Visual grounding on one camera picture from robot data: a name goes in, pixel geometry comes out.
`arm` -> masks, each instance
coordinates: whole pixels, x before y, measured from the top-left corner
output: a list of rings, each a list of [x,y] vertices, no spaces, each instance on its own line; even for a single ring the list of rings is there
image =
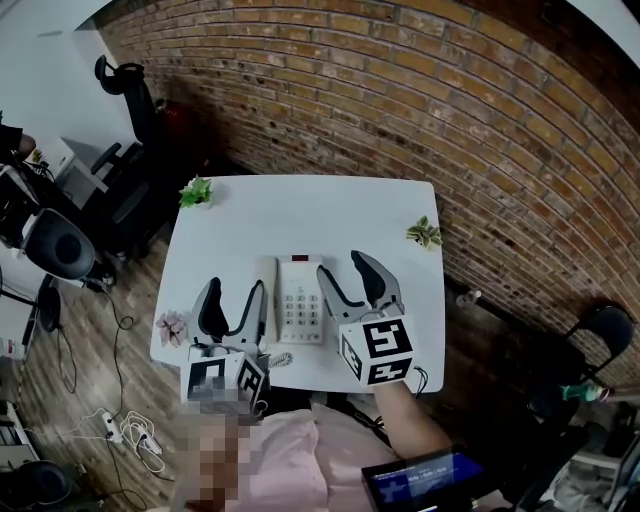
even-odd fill
[[[32,137],[22,133],[21,128],[11,128],[0,125],[0,156],[6,159],[11,151],[17,151],[22,159],[29,156],[35,149],[36,141]]]
[[[375,386],[373,393],[391,447],[403,459],[451,446],[447,434],[421,409],[404,382]]]

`wall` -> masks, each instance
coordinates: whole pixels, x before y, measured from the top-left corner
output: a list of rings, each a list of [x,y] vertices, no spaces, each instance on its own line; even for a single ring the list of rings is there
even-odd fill
[[[253,171],[433,183],[445,272],[502,309],[560,332],[596,297],[639,318],[633,109],[599,92],[611,80],[572,67],[589,62],[580,45],[559,44],[588,19],[572,10],[556,30],[548,13],[516,11],[495,16],[522,31],[450,0],[119,0],[96,20],[120,62],[146,66],[154,95],[201,111]],[[597,56],[626,72],[597,34],[583,45],[591,67]],[[571,49],[572,65],[538,41]],[[638,362],[635,343],[604,377],[638,379]]]
[[[126,105],[107,95],[93,63],[108,52],[91,25],[74,31],[106,0],[18,0],[0,17],[0,110],[3,122],[36,140],[66,136],[103,150],[134,140]],[[44,273],[0,246],[6,282],[34,297]],[[0,336],[19,337],[30,307],[0,299]]]

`telephone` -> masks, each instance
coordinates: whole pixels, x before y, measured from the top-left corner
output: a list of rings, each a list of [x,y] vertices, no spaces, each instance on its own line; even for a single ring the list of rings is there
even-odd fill
[[[319,345],[323,342],[325,303],[316,275],[322,256],[262,256],[256,279],[265,286],[266,343]]]

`green leaf plant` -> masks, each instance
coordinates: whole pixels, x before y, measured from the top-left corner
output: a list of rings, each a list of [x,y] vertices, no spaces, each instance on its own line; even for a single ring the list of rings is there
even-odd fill
[[[211,180],[196,176],[180,191],[180,208],[191,208],[200,203],[211,201]]]
[[[429,219],[425,215],[421,217],[415,226],[407,229],[407,239],[418,242],[427,251],[442,246],[442,233],[440,228],[429,224]]]

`desk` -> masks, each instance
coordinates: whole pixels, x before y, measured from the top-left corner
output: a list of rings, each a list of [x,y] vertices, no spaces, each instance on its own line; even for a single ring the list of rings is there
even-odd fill
[[[416,362],[429,373],[426,391],[442,388],[445,354],[442,254],[405,238],[423,215],[437,225],[433,187],[426,182],[341,176],[233,176],[216,178],[209,210],[180,211],[167,254],[156,305],[191,311],[213,277],[222,281],[222,308],[231,329],[242,315],[262,255],[320,254],[351,300],[365,300],[350,251],[376,258],[400,285],[419,339]],[[154,325],[151,357],[182,365],[188,343],[162,346]],[[293,354],[293,363],[273,368],[274,386],[362,393],[337,354],[337,337],[321,346],[271,343],[267,352]],[[419,375],[412,372],[415,390]]]
[[[58,186],[67,195],[71,195],[71,200],[78,208],[84,207],[96,188],[101,192],[109,190],[109,187],[98,176],[91,173],[91,166],[101,155],[100,150],[97,148],[70,139],[56,137],[38,144],[37,149],[42,152],[43,160],[49,164],[49,172]],[[29,155],[27,162],[30,162],[32,158],[33,153]],[[105,173],[109,168],[110,165],[107,165],[101,172]],[[74,171],[83,176],[86,185],[79,188],[76,185],[76,190],[67,190],[69,175]]]

